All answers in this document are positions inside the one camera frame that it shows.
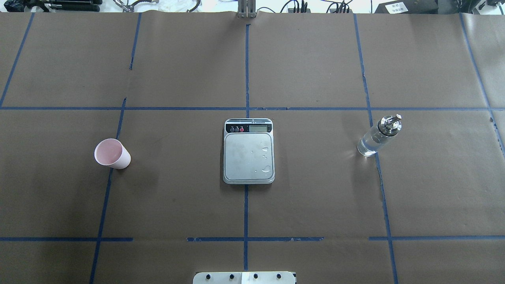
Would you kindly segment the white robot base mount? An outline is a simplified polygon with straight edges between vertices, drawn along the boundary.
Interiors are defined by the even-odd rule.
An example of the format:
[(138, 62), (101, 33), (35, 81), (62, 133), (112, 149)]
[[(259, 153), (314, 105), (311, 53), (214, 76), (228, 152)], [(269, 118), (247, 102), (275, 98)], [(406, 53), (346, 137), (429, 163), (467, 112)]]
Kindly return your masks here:
[(202, 272), (193, 284), (296, 284), (296, 273), (290, 271)]

